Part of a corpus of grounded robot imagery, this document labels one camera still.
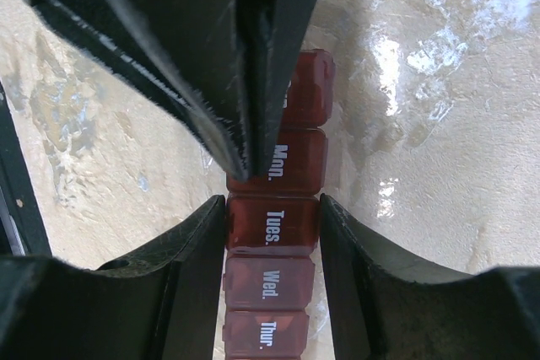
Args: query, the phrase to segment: marble surface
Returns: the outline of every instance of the marble surface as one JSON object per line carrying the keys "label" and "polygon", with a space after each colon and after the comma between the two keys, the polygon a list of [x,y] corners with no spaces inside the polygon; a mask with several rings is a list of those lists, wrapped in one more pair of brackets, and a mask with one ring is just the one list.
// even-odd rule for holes
{"label": "marble surface", "polygon": [[[319,0],[305,48],[330,51],[338,69],[325,192],[442,265],[539,265],[539,1]],[[1,0],[0,15],[0,75],[55,255],[97,267],[226,193],[181,124],[20,0]],[[313,259],[302,358],[327,360]]]}

